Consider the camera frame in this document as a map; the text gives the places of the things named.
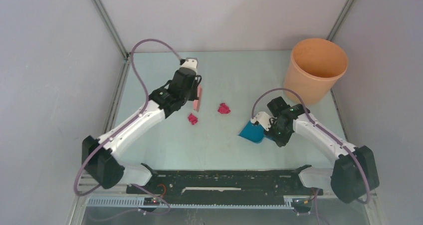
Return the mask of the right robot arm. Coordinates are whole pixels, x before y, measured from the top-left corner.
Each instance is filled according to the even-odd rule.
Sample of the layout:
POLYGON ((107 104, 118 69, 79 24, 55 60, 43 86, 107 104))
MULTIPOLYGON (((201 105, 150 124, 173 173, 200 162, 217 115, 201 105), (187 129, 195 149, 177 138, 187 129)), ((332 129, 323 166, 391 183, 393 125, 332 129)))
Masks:
POLYGON ((339 200, 349 204, 380 185, 373 151, 357 147, 319 123, 301 104, 290 106, 282 97, 267 104, 271 115, 264 123, 264 134, 278 147, 288 144, 297 134, 313 143, 328 159, 332 168, 306 167, 290 180, 291 190, 305 193, 310 187, 332 191, 339 200))

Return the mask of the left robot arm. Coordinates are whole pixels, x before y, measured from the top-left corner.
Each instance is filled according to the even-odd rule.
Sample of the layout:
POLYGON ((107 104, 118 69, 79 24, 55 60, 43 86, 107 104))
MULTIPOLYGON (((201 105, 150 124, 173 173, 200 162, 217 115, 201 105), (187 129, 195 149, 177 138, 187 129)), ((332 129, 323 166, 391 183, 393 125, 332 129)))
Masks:
POLYGON ((172 80, 154 90, 146 108, 140 108, 120 125, 99 138, 82 141, 83 169, 104 189, 117 184, 136 184, 145 193, 157 189, 158 180, 146 164, 124 164, 121 157, 133 143, 156 124, 181 109, 188 101, 197 99, 202 80, 197 70, 179 68, 172 80))

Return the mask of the pink plastic brush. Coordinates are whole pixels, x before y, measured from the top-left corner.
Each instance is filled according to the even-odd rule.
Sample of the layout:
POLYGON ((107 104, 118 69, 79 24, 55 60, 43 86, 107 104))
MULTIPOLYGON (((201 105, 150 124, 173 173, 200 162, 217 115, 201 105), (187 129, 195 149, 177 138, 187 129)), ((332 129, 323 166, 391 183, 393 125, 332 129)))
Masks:
POLYGON ((193 101, 193 109, 196 112, 199 112, 200 110, 201 98, 202 98, 202 87, 201 85, 199 85, 197 89, 197 99, 193 101))

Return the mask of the blue plastic dustpan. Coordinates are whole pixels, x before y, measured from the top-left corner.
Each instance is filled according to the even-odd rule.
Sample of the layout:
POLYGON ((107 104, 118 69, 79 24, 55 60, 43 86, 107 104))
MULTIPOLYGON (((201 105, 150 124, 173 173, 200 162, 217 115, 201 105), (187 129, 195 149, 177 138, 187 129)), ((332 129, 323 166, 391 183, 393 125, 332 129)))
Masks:
POLYGON ((265 127, 263 127, 260 123, 255 122, 253 123, 251 120, 248 120, 246 125, 243 127, 243 129, 239 132, 238 136, 247 139, 253 143, 259 144, 264 139, 270 140, 274 142, 272 138, 265 135, 265 128, 270 128, 270 123, 267 123, 265 127))

